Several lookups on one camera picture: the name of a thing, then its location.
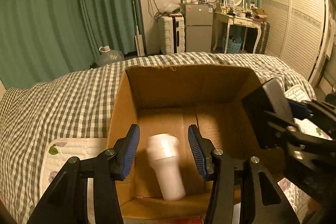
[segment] laundry basket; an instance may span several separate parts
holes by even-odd
[[[226,53],[239,53],[240,47],[242,45],[242,40],[240,37],[234,39],[232,36],[229,37],[227,42]]]

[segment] table leg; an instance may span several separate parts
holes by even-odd
[[[247,27],[245,27],[245,35],[244,35],[244,42],[243,42],[243,50],[244,50],[244,47],[245,47],[246,36],[247,36]]]
[[[257,49],[257,45],[258,45],[260,37],[261,37],[261,25],[258,26],[258,35],[257,35],[257,40],[254,43],[253,53],[255,53],[255,50]]]
[[[227,29],[226,29],[226,42],[225,42],[225,50],[224,53],[226,53],[227,50],[227,44],[229,42],[229,34],[230,34],[230,22],[227,23]]]
[[[215,51],[217,48],[217,43],[218,43],[218,37],[219,37],[219,28],[220,28],[220,21],[218,19],[215,19],[215,45],[213,46],[212,50]]]

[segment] gray mini fridge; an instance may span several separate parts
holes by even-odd
[[[181,4],[185,24],[185,51],[210,52],[212,5]]]

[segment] vanity table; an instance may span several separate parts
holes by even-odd
[[[256,50],[257,45],[258,45],[258,41],[259,41],[260,36],[261,36],[261,22],[252,20],[250,18],[231,16],[231,15],[223,14],[222,12],[215,12],[214,22],[212,24],[212,26],[214,28],[214,32],[215,32],[215,46],[213,47],[213,50],[215,50],[216,47],[217,47],[219,32],[221,30],[221,26],[222,26],[223,23],[227,23],[226,43],[225,43],[225,49],[223,51],[224,53],[226,53],[226,50],[227,50],[227,44],[228,44],[230,26],[231,25],[239,25],[239,26],[245,27],[243,50],[244,50],[245,42],[246,42],[247,28],[258,29],[257,39],[256,39],[256,41],[254,43],[254,47],[253,47],[253,53],[255,53],[255,50]]]

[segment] plaid fabric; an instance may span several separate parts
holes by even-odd
[[[183,53],[133,58],[78,71],[29,90],[9,89],[0,102],[0,197],[16,221],[26,223],[39,197],[43,154],[57,138],[106,137],[121,74],[129,66],[226,64],[253,69],[263,83],[276,78],[283,91],[311,85],[276,57]]]

